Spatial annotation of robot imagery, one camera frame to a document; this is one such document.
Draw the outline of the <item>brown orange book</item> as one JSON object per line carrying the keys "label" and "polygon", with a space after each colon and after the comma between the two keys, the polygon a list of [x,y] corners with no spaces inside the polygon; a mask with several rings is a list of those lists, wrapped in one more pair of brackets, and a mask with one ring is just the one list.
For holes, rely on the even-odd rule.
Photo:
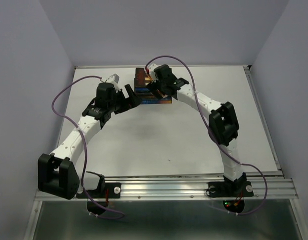
{"label": "brown orange book", "polygon": [[134,86],[136,88],[145,88],[150,81],[151,79],[147,76],[143,68],[137,67],[135,69]]}

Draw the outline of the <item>green and blue book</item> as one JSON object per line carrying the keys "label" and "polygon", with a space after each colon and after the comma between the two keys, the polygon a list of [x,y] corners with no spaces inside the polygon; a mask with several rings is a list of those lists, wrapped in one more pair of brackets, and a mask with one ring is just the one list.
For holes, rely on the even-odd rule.
{"label": "green and blue book", "polygon": [[149,93],[150,92],[150,90],[148,89],[148,88],[145,88],[145,87],[136,87],[136,88],[134,88],[134,91],[136,92],[136,93]]}

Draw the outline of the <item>Jane Eyre blue book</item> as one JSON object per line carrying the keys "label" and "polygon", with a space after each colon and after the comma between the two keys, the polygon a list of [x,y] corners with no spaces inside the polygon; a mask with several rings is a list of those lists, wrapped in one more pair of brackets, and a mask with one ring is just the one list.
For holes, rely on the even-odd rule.
{"label": "Jane Eyre blue book", "polygon": [[146,96],[146,97],[141,97],[142,104],[143,105],[153,105],[153,104],[171,104],[172,103],[172,98],[171,97],[166,97],[166,98],[161,98],[158,99],[154,96]]}

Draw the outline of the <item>yellow orange book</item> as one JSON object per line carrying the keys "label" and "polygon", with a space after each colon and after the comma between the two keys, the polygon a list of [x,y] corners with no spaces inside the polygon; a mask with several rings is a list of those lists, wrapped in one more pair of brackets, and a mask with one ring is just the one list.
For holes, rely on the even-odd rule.
{"label": "yellow orange book", "polygon": [[158,80],[153,79],[150,74],[146,74],[145,86],[157,99],[165,99],[167,95],[161,90],[161,84]]}

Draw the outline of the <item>A Tale of Two Cities book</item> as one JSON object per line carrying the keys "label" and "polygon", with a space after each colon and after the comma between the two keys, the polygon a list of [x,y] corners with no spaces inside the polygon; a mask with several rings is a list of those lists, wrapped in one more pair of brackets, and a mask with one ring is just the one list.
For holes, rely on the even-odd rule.
{"label": "A Tale of Two Cities book", "polygon": [[135,94],[142,99],[156,99],[154,94],[152,94],[151,92],[136,92]]}

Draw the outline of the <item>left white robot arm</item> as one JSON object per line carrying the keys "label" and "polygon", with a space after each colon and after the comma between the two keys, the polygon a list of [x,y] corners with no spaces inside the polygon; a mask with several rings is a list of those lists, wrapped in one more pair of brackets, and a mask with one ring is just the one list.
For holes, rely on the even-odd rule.
{"label": "left white robot arm", "polygon": [[87,150],[88,142],[99,133],[112,114],[120,114],[141,104],[131,85],[125,85],[127,96],[114,82],[101,82],[96,96],[87,105],[74,129],[50,154],[38,159],[38,189],[67,200],[82,190],[75,165]]}

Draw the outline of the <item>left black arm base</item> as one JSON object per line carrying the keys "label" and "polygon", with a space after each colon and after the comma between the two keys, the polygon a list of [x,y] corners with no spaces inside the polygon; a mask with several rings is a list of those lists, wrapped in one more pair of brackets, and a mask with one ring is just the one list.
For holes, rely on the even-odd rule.
{"label": "left black arm base", "polygon": [[[109,199],[119,199],[121,193],[121,183],[120,182],[106,182],[105,176],[99,173],[87,171],[88,174],[92,174],[96,179],[97,187],[96,189],[87,190],[88,194],[93,199],[101,199],[103,201],[98,201],[97,203],[102,205],[103,207],[109,207]],[[106,210],[97,207],[91,201],[87,202],[87,210],[94,215],[102,215],[106,212]]]}

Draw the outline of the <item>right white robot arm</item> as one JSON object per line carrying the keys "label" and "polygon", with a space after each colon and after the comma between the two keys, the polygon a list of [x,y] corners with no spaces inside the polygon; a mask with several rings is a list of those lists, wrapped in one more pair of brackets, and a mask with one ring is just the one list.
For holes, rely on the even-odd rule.
{"label": "right white robot arm", "polygon": [[172,69],[164,65],[151,64],[145,67],[151,79],[147,88],[159,99],[173,97],[197,110],[207,124],[209,137],[218,146],[224,167],[224,191],[235,195],[246,181],[241,163],[238,161],[236,138],[239,124],[234,106],[230,102],[221,103],[205,96],[183,78],[177,78]]}

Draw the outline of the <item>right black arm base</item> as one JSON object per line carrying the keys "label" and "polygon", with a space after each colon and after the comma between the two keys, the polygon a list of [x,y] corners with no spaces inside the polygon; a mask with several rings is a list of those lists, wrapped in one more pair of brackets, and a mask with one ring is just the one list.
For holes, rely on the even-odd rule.
{"label": "right black arm base", "polygon": [[225,198],[223,206],[231,213],[241,214],[245,208],[243,198],[254,196],[252,184],[247,181],[246,173],[234,181],[224,177],[223,181],[211,181],[207,183],[205,190],[207,196],[211,198]]}

